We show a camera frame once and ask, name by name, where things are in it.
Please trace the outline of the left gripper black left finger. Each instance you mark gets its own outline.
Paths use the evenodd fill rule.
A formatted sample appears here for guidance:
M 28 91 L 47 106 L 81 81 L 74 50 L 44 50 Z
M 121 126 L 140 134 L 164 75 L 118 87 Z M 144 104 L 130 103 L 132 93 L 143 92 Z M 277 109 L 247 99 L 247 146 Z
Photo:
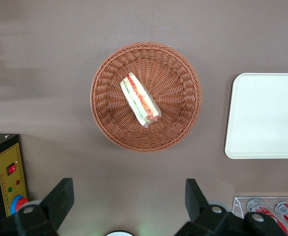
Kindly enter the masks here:
M 39 203 L 26 204 L 15 214 L 19 236 L 57 236 L 74 204 L 73 179 L 63 178 Z

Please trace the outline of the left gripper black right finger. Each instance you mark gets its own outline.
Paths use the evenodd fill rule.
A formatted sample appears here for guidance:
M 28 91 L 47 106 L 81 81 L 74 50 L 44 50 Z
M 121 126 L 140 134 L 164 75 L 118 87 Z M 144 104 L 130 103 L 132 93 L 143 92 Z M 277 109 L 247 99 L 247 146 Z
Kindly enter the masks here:
M 285 236 L 270 216 L 249 212 L 239 218 L 217 204 L 209 204 L 195 179 L 186 179 L 185 206 L 190 218 L 177 236 Z

